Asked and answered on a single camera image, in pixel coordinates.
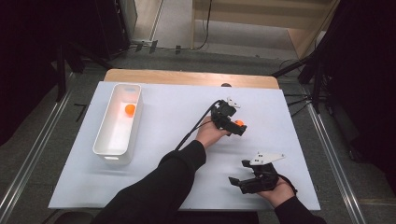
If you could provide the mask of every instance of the white table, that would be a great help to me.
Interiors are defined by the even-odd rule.
[[[210,105],[231,96],[242,106],[233,119],[242,119],[247,131],[243,136],[224,137],[210,148],[206,165],[196,173],[181,209],[271,209],[261,197],[242,194],[228,180],[228,176],[252,178],[251,170],[244,168],[241,160],[252,159],[258,151],[284,153],[287,158],[275,161],[275,168],[291,180],[308,209],[320,209],[282,91],[141,84],[144,109],[133,159],[128,165],[118,166],[104,163],[92,152],[115,84],[99,83],[49,208],[104,207],[120,189],[155,169],[161,157],[177,146]]]

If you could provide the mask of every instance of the person's hand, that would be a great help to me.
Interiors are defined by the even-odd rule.
[[[201,125],[202,126],[199,128],[195,140],[202,143],[205,149],[212,146],[218,142],[222,136],[229,133],[225,130],[219,130],[211,120],[210,116],[205,117]]]
[[[274,208],[294,197],[294,192],[291,189],[291,186],[281,177],[277,181],[276,187],[273,190],[261,191],[257,194],[268,200]]]

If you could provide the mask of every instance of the ping pong ball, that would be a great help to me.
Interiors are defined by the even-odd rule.
[[[238,126],[243,126],[244,125],[244,121],[238,119],[238,120],[235,121],[235,124],[238,125]]]
[[[134,115],[134,108],[135,108],[134,105],[127,105],[127,106],[125,106],[125,113],[126,113],[129,117],[133,116],[133,115]]]

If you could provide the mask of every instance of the person's left hand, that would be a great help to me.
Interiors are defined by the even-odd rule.
[[[210,116],[205,117],[201,125],[195,140],[201,142],[205,149],[217,143],[222,136],[229,134],[228,131],[219,130]]]

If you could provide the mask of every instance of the black sleeve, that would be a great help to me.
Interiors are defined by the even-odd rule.
[[[122,189],[92,223],[166,223],[190,193],[205,160],[204,146],[195,140],[166,154],[154,171]]]
[[[280,224],[326,224],[322,217],[316,217],[297,199],[292,197],[275,209]]]

